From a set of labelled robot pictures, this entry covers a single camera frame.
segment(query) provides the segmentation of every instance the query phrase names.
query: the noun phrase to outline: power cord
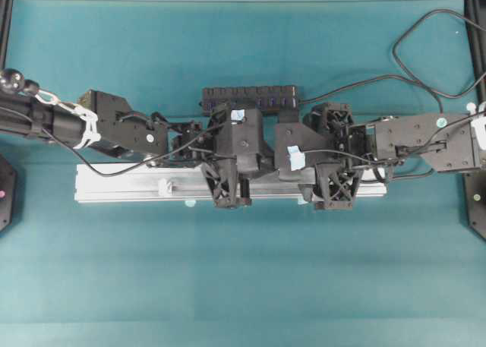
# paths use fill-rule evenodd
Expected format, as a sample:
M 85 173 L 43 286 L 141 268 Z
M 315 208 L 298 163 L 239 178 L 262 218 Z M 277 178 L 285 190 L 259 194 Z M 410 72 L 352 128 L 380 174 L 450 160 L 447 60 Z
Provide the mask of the power cord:
M 385 74 L 385 75 L 381 75 L 381 76 L 377 76 L 377 77 L 372 77 L 372 78 L 367 79 L 367 80 L 357 81 L 353 84 L 348 84 L 348 85 L 345 85 L 343 87 L 339 87 L 335 90 L 332 90 L 328 93 L 319 95 L 315 98 L 301 100 L 300 103 L 302 105 L 317 103 L 317 102 L 320 102 L 320 101 L 322 101 L 322 100 L 324 100 L 324 99 L 326 99 L 330 96 L 336 95 L 337 93 L 341 93 L 343 91 L 354 89 L 356 87 L 362 87 L 364 85 L 376 83 L 376 82 L 382 81 L 382 80 L 393 79 L 393 80 L 405 81 L 408 84 L 415 85 L 415 86 L 421 87 L 422 89 L 426 90 L 437 101 L 437 103 L 439 105 L 439 112 L 443 113 L 443 105 L 442 105 L 442 102 L 440 101 L 440 96 L 447 98 L 447 99 L 458 99 L 458 98 L 461 98 L 461 97 L 471 93 L 471 91 L 473 91 L 484 80 L 484 78 L 486 77 L 486 72 L 484 72 L 482 75 L 480 75 L 479 78 L 472 85 L 470 85 L 466 90 L 462 91 L 461 93 L 448 94 L 448 93 L 444 93 L 442 91 L 439 91 L 437 89 L 434 89 L 433 87 L 430 87 L 429 85 L 425 84 L 424 81 L 419 79 L 417 77 L 417 75 L 415 75 L 412 72 L 412 70 L 410 70 L 403 63 L 403 61 L 400 59 L 398 52 L 397 52 L 399 45 L 410 35 L 410 33 L 412 33 L 414 30 L 416 30 L 424 21 L 426 21 L 428 18 L 434 16 L 435 14 L 450 14 L 450 15 L 453 15 L 454 17 L 457 17 L 457 18 L 465 21 L 467 24 L 471 24 L 475 29 L 486 32 L 486 28 L 480 26 L 479 24 L 476 24 L 475 22 L 473 22 L 470 19 L 468 19 L 467 17 L 457 13 L 456 11 L 453 11 L 451 9 L 434 9 L 433 11 L 429 11 L 427 14 L 425 14 L 420 19 L 418 19 L 409 29 L 407 29 L 406 32 L 404 32 L 403 35 L 400 36 L 400 38 L 398 38 L 398 40 L 393 45 L 393 48 L 392 48 L 393 58 L 395 59 L 398 66 L 400 66 L 401 69 L 403 69 L 404 72 L 407 73 L 409 78 L 403 77 L 402 75 Z

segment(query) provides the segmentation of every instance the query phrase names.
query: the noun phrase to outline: teal mat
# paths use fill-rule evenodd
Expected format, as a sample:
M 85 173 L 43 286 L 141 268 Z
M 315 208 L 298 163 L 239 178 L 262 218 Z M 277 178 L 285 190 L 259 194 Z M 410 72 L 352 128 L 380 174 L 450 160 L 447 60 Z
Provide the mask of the teal mat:
M 392 41 L 426 11 L 462 5 L 16 1 L 8 65 L 66 99 L 92 87 L 143 112 L 198 115 L 204 86 L 297 84 L 309 97 L 398 72 Z M 422 28 L 403 57 L 461 90 L 464 26 Z M 402 83 L 336 100 L 367 115 L 437 110 Z M 351 212 L 80 205 L 69 153 L 0 140 L 21 175 L 0 236 L 0 345 L 484 345 L 486 244 L 466 226 L 459 176 L 397 182 Z

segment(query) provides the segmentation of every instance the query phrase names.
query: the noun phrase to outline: black mounting plate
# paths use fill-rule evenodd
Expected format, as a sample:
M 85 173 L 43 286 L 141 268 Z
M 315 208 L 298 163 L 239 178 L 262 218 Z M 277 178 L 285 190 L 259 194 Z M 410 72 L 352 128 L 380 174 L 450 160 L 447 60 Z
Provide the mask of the black mounting plate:
M 471 172 L 463 178 L 469 226 L 486 239 L 486 171 Z
M 0 231 L 11 222 L 16 181 L 14 168 L 0 156 Z

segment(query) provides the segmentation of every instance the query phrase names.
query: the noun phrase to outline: robotic arm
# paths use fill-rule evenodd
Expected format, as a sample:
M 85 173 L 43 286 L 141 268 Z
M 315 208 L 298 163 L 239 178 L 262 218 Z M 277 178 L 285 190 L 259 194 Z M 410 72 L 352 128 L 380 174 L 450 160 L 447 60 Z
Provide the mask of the robotic arm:
M 299 185 L 302 197 L 317 210 L 334 210 L 352 208 L 364 170 L 386 183 L 410 156 L 420 156 L 436 172 L 470 172 L 486 164 L 484 116 L 476 108 L 469 115 L 357 124 L 348 105 L 321 103 L 301 120 L 295 86 L 206 88 L 201 104 L 210 119 L 203 129 L 194 121 L 170 123 L 159 113 L 135 112 L 125 99 L 94 90 L 77 103 L 62 102 L 12 69 L 0 72 L 0 90 L 0 131 L 56 142 L 78 156 L 76 149 L 90 147 L 140 161 L 111 174 L 88 163 L 100 176 L 144 165 L 199 166 L 221 208 L 251 205 L 250 182 L 272 172 L 280 181 L 299 182 L 312 169 L 315 182 Z M 264 140 L 264 115 L 278 116 L 274 149 Z

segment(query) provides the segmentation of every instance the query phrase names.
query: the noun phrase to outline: black plastic part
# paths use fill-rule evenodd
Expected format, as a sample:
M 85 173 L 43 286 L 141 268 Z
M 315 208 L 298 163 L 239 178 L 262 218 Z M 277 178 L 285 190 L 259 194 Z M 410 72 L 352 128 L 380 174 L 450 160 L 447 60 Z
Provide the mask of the black plastic part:
M 465 201 L 469 226 L 486 239 L 486 171 L 464 175 Z
M 22 90 L 25 95 L 35 96 L 40 90 L 39 84 L 33 80 L 25 80 L 24 89 Z
M 216 158 L 222 158 L 204 163 L 201 170 L 215 206 L 227 209 L 250 206 L 249 180 L 275 170 L 273 151 L 264 140 L 261 111 L 248 99 L 234 109 L 244 110 L 244 117 L 232 120 L 232 109 L 225 106 L 213 111 L 208 127 L 222 127 L 202 143 L 210 142 Z
M 150 125 L 139 118 L 119 119 L 133 112 L 127 100 L 120 97 L 90 90 L 78 103 L 98 115 L 97 129 L 102 140 L 90 146 L 108 156 L 139 160 L 146 156 L 167 153 L 167 127 L 162 124 Z
M 175 123 L 170 128 L 179 133 L 178 136 L 172 139 L 173 150 L 198 137 L 199 133 L 203 130 L 202 124 L 195 121 Z M 207 140 L 210 137 L 212 137 L 211 133 L 200 136 L 200 140 L 194 143 L 193 146 L 190 146 L 191 148 L 197 148 L 197 150 L 192 150 L 188 147 L 184 148 L 174 155 L 174 160 L 183 163 L 184 167 L 195 167 L 199 165 L 208 153 L 213 152 L 213 142 Z
M 14 168 L 0 156 L 0 231 L 11 222 L 16 182 L 17 173 Z
M 0 132 L 48 140 L 41 132 L 41 125 L 70 146 L 80 143 L 84 132 L 84 121 L 64 109 L 54 109 L 24 95 L 0 93 L 0 107 L 12 109 L 34 120 L 31 124 L 25 118 L 0 110 Z
M 263 115 L 278 114 L 282 109 L 297 109 L 298 94 L 295 85 L 275 87 L 206 87 L 201 106 L 203 115 L 225 106 L 234 109 L 241 102 L 252 101 Z
M 437 120 L 447 123 L 465 118 L 463 114 L 421 114 L 393 118 L 374 123 L 378 159 L 398 159 L 410 151 L 420 150 L 437 131 Z M 444 128 L 434 143 L 420 156 L 437 172 L 458 172 L 480 169 L 477 148 L 470 125 Z
M 24 89 L 25 79 L 22 73 L 13 68 L 0 71 L 0 90 L 5 94 L 17 94 Z
M 351 170 L 353 159 L 322 150 L 340 150 L 363 156 L 366 144 L 364 127 L 353 127 L 351 109 L 346 104 L 324 103 L 315 106 L 303 122 L 279 115 L 275 126 L 275 167 L 281 181 L 297 181 L 301 170 L 292 171 L 288 147 L 298 146 L 305 154 L 305 167 L 314 167 L 315 185 L 299 185 L 302 197 L 316 210 L 350 210 L 355 200 L 362 171 Z
M 0 0 L 0 70 L 5 67 L 13 0 Z

